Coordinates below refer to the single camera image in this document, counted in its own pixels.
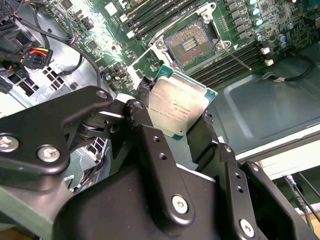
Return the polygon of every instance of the capacitor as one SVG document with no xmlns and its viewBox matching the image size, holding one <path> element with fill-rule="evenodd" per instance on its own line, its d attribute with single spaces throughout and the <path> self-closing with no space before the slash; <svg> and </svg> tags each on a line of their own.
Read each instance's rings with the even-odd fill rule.
<svg viewBox="0 0 320 240">
<path fill-rule="evenodd" d="M 285 42 L 279 42 L 279 47 L 280 48 L 285 49 L 287 46 L 288 46 L 288 43 L 286 41 Z"/>
<path fill-rule="evenodd" d="M 288 30 L 294 29 L 295 25 L 293 23 L 289 23 L 287 26 Z"/>
<path fill-rule="evenodd" d="M 258 42 L 262 42 L 264 40 L 264 36 L 262 36 L 261 34 L 257 33 L 255 35 L 255 38 Z"/>
<path fill-rule="evenodd" d="M 251 6 L 255 6 L 257 4 L 257 0 L 248 0 L 247 3 L 248 5 L 251 5 Z"/>
<path fill-rule="evenodd" d="M 285 41 L 287 41 L 287 37 L 283 34 L 279 34 L 278 41 L 284 43 Z"/>
<path fill-rule="evenodd" d="M 254 23 L 253 23 L 255 26 L 258 26 L 258 27 L 260 27 L 262 24 L 263 24 L 263 21 L 262 21 L 262 19 L 256 19 L 256 20 L 254 20 Z"/>
<path fill-rule="evenodd" d="M 251 15 L 253 16 L 260 16 L 260 10 L 259 8 L 252 8 L 251 11 L 250 11 Z"/>
</svg>

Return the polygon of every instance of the black cable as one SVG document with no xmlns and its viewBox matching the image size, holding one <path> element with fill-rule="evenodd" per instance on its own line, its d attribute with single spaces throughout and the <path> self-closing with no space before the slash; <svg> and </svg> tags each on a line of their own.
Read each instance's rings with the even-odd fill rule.
<svg viewBox="0 0 320 240">
<path fill-rule="evenodd" d="M 303 210 L 303 213 L 304 213 L 304 216 L 305 216 L 306 224 L 308 224 L 308 226 L 314 232 L 315 229 L 314 229 L 314 226 L 312 225 L 312 221 L 311 221 L 311 218 L 310 218 L 310 215 L 309 215 L 309 212 L 308 212 L 307 208 Z"/>
<path fill-rule="evenodd" d="M 310 203 L 307 201 L 307 199 L 305 198 L 305 196 L 303 196 L 303 194 L 301 193 L 301 191 L 299 190 L 299 188 L 297 187 L 297 185 L 293 186 L 294 189 L 298 192 L 298 194 L 300 195 L 300 197 L 302 198 L 302 200 L 304 201 L 304 203 L 308 206 L 308 208 L 310 209 L 310 211 L 313 213 L 313 215 L 315 216 L 315 218 L 318 220 L 318 222 L 320 223 L 320 217 L 317 214 L 317 212 L 314 210 L 314 208 L 310 205 Z"/>
<path fill-rule="evenodd" d="M 39 12 L 39 7 L 36 7 L 34 9 L 34 12 L 33 12 L 33 18 L 34 18 L 34 22 L 35 22 L 35 25 L 42 30 L 41 26 L 40 26 L 40 23 L 39 23 L 39 20 L 38 20 L 38 12 Z M 43 39 L 43 42 L 44 42 L 44 46 L 49 49 L 50 48 L 50 43 L 49 43 L 49 40 L 48 40 L 48 37 L 44 34 L 41 34 L 41 37 Z M 64 70 L 62 72 L 60 72 L 58 75 L 59 76 L 67 76 L 67 75 L 71 75 L 73 72 L 75 72 L 76 70 L 78 70 L 78 68 L 80 68 L 82 62 L 84 60 L 84 57 L 82 55 L 80 55 L 79 57 L 79 62 L 78 64 L 70 69 L 70 70 Z"/>
<path fill-rule="evenodd" d="M 99 70 L 99 67 L 97 66 L 97 64 L 95 63 L 95 61 L 93 61 L 87 54 L 85 54 L 84 52 L 82 52 L 79 48 L 77 48 L 76 46 L 74 45 L 70 45 L 68 43 L 67 40 L 59 37 L 59 36 L 56 36 L 54 34 L 51 34 L 49 32 L 46 32 L 46 31 L 43 31 L 39 28 L 37 28 L 36 26 L 32 25 L 31 23 L 27 22 L 26 20 L 20 18 L 20 17 L 16 17 L 16 19 L 24 26 L 26 26 L 27 28 L 30 28 L 40 34 L 43 34 L 43 35 L 46 35 L 47 37 L 49 38 L 52 38 L 60 43 L 63 43 L 65 45 L 68 45 L 70 48 L 72 48 L 73 50 L 77 51 L 80 55 L 82 55 L 90 64 L 91 66 L 94 68 L 95 72 L 96 72 L 96 85 L 101 88 L 101 75 L 100 75 L 100 70 Z"/>
<path fill-rule="evenodd" d="M 78 62 L 78 64 L 77 64 L 74 68 L 72 68 L 72 69 L 70 69 L 70 70 L 64 70 L 64 71 L 60 72 L 58 75 L 59 75 L 59 76 L 71 75 L 71 74 L 74 73 L 76 70 L 78 70 L 78 68 L 80 68 L 83 60 L 84 60 L 84 57 L 83 57 L 82 55 L 80 55 L 79 62 Z"/>
<path fill-rule="evenodd" d="M 305 176 L 303 176 L 301 172 L 299 172 L 298 174 L 309 185 L 309 187 L 315 193 L 315 195 L 317 195 L 317 197 L 320 198 L 320 193 L 314 188 L 314 186 L 312 186 L 312 184 L 305 178 Z"/>
<path fill-rule="evenodd" d="M 301 59 L 307 63 L 309 63 L 309 67 L 307 68 L 307 70 L 302 73 L 299 76 L 295 76 L 295 77 L 290 77 L 290 78 L 286 78 L 284 81 L 285 82 L 293 82 L 296 80 L 300 80 L 302 78 L 304 78 L 305 76 L 307 76 L 314 68 L 315 68 L 315 62 L 308 56 L 303 56 L 303 55 L 293 55 L 292 57 L 296 57 L 298 59 Z"/>
<path fill-rule="evenodd" d="M 306 77 L 316 66 L 315 62 L 310 57 L 303 56 L 303 55 L 294 55 L 294 54 L 289 54 L 289 56 L 291 56 L 293 58 L 298 58 L 300 60 L 303 60 L 303 61 L 309 63 L 309 67 L 302 74 L 300 74 L 298 76 L 286 78 L 286 77 L 282 77 L 282 76 L 277 76 L 274 72 L 267 72 L 262 76 L 262 79 L 263 80 L 271 79 L 271 80 L 278 82 L 278 83 L 280 83 L 280 82 L 294 82 L 294 81 L 301 80 L 304 77 Z"/>
<path fill-rule="evenodd" d="M 74 29 L 73 29 L 73 27 L 72 27 L 71 22 L 69 21 L 69 19 L 67 18 L 67 16 L 64 14 L 64 12 L 61 11 L 58 7 L 54 6 L 54 5 L 51 4 L 51 3 L 44 2 L 44 1 L 40 1 L 40 0 L 30 0 L 30 1 L 27 1 L 27 2 L 24 2 L 24 1 L 22 0 L 22 6 L 23 6 L 23 5 L 29 5 L 29 4 L 41 4 L 41 5 L 49 6 L 49 7 L 53 8 L 53 9 L 57 10 L 57 11 L 63 16 L 63 18 L 66 20 L 66 22 L 68 23 L 69 28 L 70 28 L 70 32 L 71 32 L 71 36 L 72 36 L 73 38 L 75 38 L 75 32 L 74 32 Z"/>
<path fill-rule="evenodd" d="M 311 230 L 314 232 L 314 226 L 312 225 L 311 219 L 310 219 L 310 215 L 308 213 L 308 209 L 306 207 L 306 204 L 304 202 L 304 200 L 301 198 L 300 194 L 294 189 L 294 187 L 291 185 L 290 181 L 287 179 L 287 177 L 284 177 L 285 181 L 288 183 L 291 192 L 293 194 L 294 197 L 294 202 L 296 203 L 296 205 L 299 207 L 299 209 L 303 212 L 304 216 L 305 216 L 305 221 L 306 223 L 309 225 L 309 227 L 311 228 Z"/>
<path fill-rule="evenodd" d="M 34 18 L 34 22 L 35 22 L 35 25 L 38 27 L 38 29 L 41 29 L 41 26 L 40 26 L 40 23 L 39 23 L 39 19 L 38 19 L 38 13 L 39 13 L 39 7 L 36 7 L 33 11 L 33 18 Z M 49 43 L 49 40 L 48 40 L 48 37 L 44 34 L 41 34 L 41 37 L 43 39 L 43 42 L 44 42 L 44 47 L 46 49 L 49 49 L 50 48 L 50 43 Z"/>
</svg>

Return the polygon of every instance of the mounting hole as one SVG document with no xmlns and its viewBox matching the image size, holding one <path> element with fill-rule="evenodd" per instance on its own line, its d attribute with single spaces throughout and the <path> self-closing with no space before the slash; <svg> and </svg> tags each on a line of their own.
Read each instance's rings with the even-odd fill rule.
<svg viewBox="0 0 320 240">
<path fill-rule="evenodd" d="M 160 153 L 159 158 L 162 160 L 167 160 L 167 156 L 164 153 Z"/>
<path fill-rule="evenodd" d="M 144 108 L 144 106 L 142 106 L 142 104 L 140 103 L 140 102 L 138 102 L 138 101 L 135 101 L 134 103 L 133 103 L 133 105 L 135 105 L 137 108 L 139 108 L 139 109 L 143 109 Z"/>
<path fill-rule="evenodd" d="M 74 90 L 77 89 L 77 87 L 76 87 L 74 84 L 70 84 L 70 89 L 71 89 L 72 91 L 74 91 Z"/>
<path fill-rule="evenodd" d="M 102 98 L 102 99 L 107 99 L 108 98 L 108 95 L 104 92 L 104 91 L 96 91 L 96 94 Z"/>
<path fill-rule="evenodd" d="M 160 142 L 160 139 L 159 139 L 157 136 L 154 136 L 154 137 L 153 137 L 153 141 L 155 141 L 155 142 L 158 143 L 158 142 Z"/>
<path fill-rule="evenodd" d="M 242 188 L 240 186 L 237 186 L 236 189 L 240 192 L 240 193 L 244 193 L 244 191 L 242 190 Z"/>
<path fill-rule="evenodd" d="M 114 134 L 119 130 L 119 126 L 117 124 L 112 124 L 110 127 L 110 133 Z"/>
</svg>

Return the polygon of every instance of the white connector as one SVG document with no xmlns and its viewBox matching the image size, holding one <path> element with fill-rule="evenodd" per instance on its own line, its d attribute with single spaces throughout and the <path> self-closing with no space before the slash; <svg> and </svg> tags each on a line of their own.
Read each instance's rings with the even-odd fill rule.
<svg viewBox="0 0 320 240">
<path fill-rule="evenodd" d="M 268 67 L 270 67 L 271 65 L 273 65 L 275 62 L 272 59 L 266 59 L 264 60 L 265 65 L 267 65 Z"/>
<path fill-rule="evenodd" d="M 261 53 L 263 55 L 267 55 L 268 53 L 270 53 L 270 48 L 269 47 L 263 47 L 260 49 Z"/>
</svg>

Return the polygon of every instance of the metal screw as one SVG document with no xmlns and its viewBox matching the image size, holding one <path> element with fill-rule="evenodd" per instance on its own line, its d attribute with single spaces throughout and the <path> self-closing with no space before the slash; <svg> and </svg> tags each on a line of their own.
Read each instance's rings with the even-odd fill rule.
<svg viewBox="0 0 320 240">
<path fill-rule="evenodd" d="M 255 164 L 251 164 L 253 170 L 255 170 L 256 172 L 259 172 L 259 168 L 255 165 Z"/>
<path fill-rule="evenodd" d="M 255 230 L 247 220 L 241 219 L 240 227 L 249 238 L 253 238 L 255 236 Z"/>
<path fill-rule="evenodd" d="M 225 145 L 224 148 L 225 148 L 225 150 L 226 150 L 227 152 L 229 152 L 229 153 L 232 152 L 232 150 L 231 150 L 231 148 L 230 148 L 229 146 Z"/>
<path fill-rule="evenodd" d="M 144 107 L 141 105 L 141 103 L 140 102 L 138 102 L 138 101 L 135 101 L 134 103 L 133 103 L 133 105 L 135 105 L 137 108 L 139 108 L 139 109 L 143 109 Z"/>
<path fill-rule="evenodd" d="M 19 147 L 19 142 L 13 136 L 0 136 L 0 152 L 9 153 Z"/>
<path fill-rule="evenodd" d="M 188 204 L 181 196 L 173 196 L 172 204 L 174 209 L 180 214 L 185 214 L 188 211 Z"/>
<path fill-rule="evenodd" d="M 111 76 L 110 75 L 105 75 L 105 80 L 107 80 L 107 81 L 111 80 Z"/>
<path fill-rule="evenodd" d="M 96 94 L 103 99 L 107 99 L 108 95 L 104 91 L 96 91 Z"/>
<path fill-rule="evenodd" d="M 53 146 L 44 146 L 38 151 L 38 158 L 46 163 L 53 163 L 60 158 L 60 152 Z"/>
<path fill-rule="evenodd" d="M 158 47 L 162 47 L 164 45 L 164 42 L 163 41 L 158 41 L 156 44 L 158 45 Z"/>
</svg>

